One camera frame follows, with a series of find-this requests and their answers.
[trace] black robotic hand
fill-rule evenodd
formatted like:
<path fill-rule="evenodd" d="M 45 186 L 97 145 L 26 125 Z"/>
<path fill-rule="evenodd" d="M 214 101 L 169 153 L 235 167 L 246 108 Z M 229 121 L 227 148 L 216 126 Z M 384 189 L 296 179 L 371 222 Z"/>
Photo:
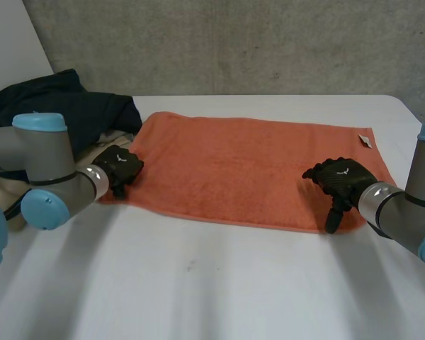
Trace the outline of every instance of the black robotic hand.
<path fill-rule="evenodd" d="M 94 159 L 93 164 L 105 171 L 110 189 L 118 200 L 126 198 L 125 185 L 132 184 L 145 165 L 137 155 L 117 145 L 107 148 Z"/>
<path fill-rule="evenodd" d="M 353 159 L 327 159 L 308 169 L 302 177 L 312 179 L 324 193 L 332 196 L 332 208 L 327 215 L 325 230 L 333 234 L 339 228 L 343 213 L 357 208 L 367 187 L 378 182 L 376 177 Z"/>

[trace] beige cloth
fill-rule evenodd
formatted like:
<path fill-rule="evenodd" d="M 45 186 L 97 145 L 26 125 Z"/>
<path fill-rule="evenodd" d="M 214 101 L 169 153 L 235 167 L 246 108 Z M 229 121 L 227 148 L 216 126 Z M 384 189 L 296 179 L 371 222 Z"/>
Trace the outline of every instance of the beige cloth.
<path fill-rule="evenodd" d="M 129 141 L 128 138 L 122 136 L 103 146 L 91 147 L 80 155 L 76 165 L 79 168 L 90 164 L 102 151 L 111 145 L 118 145 L 119 147 L 128 148 L 130 143 L 131 141 Z M 25 182 L 14 181 L 0 177 L 0 208 L 3 211 L 8 209 L 29 188 L 30 186 Z M 22 230 L 25 225 L 26 221 L 23 219 L 22 214 L 19 214 L 15 218 L 8 221 L 9 230 L 14 232 Z"/>

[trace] dark blue cloth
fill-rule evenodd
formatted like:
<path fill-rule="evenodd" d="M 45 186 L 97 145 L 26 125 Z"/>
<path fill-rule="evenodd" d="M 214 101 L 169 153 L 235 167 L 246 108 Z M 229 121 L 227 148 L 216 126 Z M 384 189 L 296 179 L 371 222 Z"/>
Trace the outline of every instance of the dark blue cloth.
<path fill-rule="evenodd" d="M 0 91 L 0 127 L 11 126 L 21 113 L 61 113 L 68 127 L 74 158 L 109 129 L 137 134 L 142 127 L 130 96 L 88 92 L 74 69 L 11 85 Z M 0 177 L 28 182 L 24 171 Z"/>

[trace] gray robot arm segment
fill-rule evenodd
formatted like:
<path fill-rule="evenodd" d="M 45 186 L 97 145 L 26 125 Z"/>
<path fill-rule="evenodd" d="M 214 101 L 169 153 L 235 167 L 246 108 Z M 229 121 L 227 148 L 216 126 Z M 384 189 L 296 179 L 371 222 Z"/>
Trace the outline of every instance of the gray robot arm segment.
<path fill-rule="evenodd" d="M 425 262 L 425 125 L 406 191 L 388 183 L 375 183 L 362 193 L 358 209 L 369 223 Z"/>
<path fill-rule="evenodd" d="M 23 197 L 21 212 L 37 228 L 63 225 L 110 187 L 124 192 L 124 184 L 132 183 L 143 167 L 119 147 L 109 147 L 96 160 L 76 169 L 60 114 L 17 115 L 12 127 L 0 127 L 0 172 L 26 170 L 32 190 Z"/>

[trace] white wall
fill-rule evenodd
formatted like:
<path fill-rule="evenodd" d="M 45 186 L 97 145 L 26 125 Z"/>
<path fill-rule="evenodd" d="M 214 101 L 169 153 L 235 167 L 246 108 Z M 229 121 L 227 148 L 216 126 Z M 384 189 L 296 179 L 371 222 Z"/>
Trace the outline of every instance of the white wall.
<path fill-rule="evenodd" d="M 0 90 L 52 73 L 21 0 L 0 0 Z"/>
<path fill-rule="evenodd" d="M 0 90 L 8 85 L 52 73 L 21 0 L 0 0 Z M 10 234 L 6 260 L 0 268 L 0 302 L 35 232 Z"/>

